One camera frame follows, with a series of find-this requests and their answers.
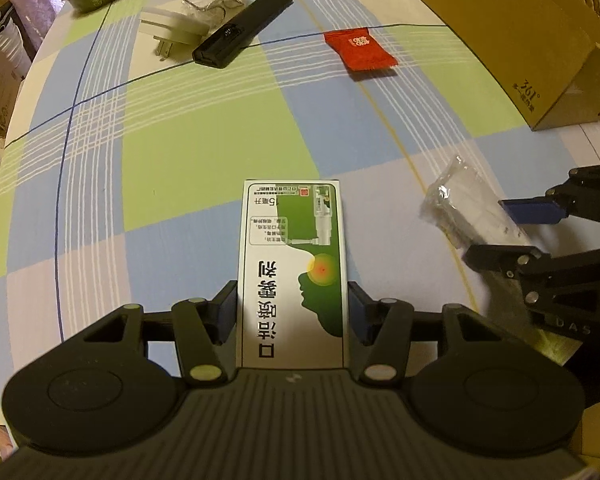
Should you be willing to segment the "white remote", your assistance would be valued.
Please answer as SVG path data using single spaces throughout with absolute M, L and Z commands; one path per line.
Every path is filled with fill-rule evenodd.
M 440 229 L 456 248 L 531 244 L 489 183 L 460 156 L 453 157 L 427 188 L 420 216 Z

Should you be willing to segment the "green white spray box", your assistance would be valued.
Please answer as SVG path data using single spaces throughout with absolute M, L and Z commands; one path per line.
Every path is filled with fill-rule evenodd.
M 347 362 L 347 265 L 336 180 L 248 180 L 242 194 L 236 361 L 260 370 Z

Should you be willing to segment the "black remote control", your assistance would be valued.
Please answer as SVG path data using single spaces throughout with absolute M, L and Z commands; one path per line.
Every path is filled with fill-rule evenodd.
M 193 61 L 224 68 L 250 45 L 255 36 L 282 14 L 294 0 L 254 0 L 206 38 L 193 52 Z

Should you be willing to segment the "brown cardboard box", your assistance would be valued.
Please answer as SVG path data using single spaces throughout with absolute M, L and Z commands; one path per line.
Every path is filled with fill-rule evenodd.
M 422 0 L 533 130 L 600 120 L 600 18 L 582 0 Z

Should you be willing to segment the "red snack packet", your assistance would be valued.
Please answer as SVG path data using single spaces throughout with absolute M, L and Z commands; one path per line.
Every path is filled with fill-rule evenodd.
M 324 39 L 352 72 L 386 70 L 398 65 L 367 28 L 332 30 L 324 33 Z

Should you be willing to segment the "white power adapter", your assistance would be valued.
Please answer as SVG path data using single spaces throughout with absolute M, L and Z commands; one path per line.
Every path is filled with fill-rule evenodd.
M 140 11 L 140 32 L 157 41 L 155 52 L 162 60 L 170 56 L 174 44 L 195 47 L 208 31 L 208 24 L 180 12 L 158 8 Z

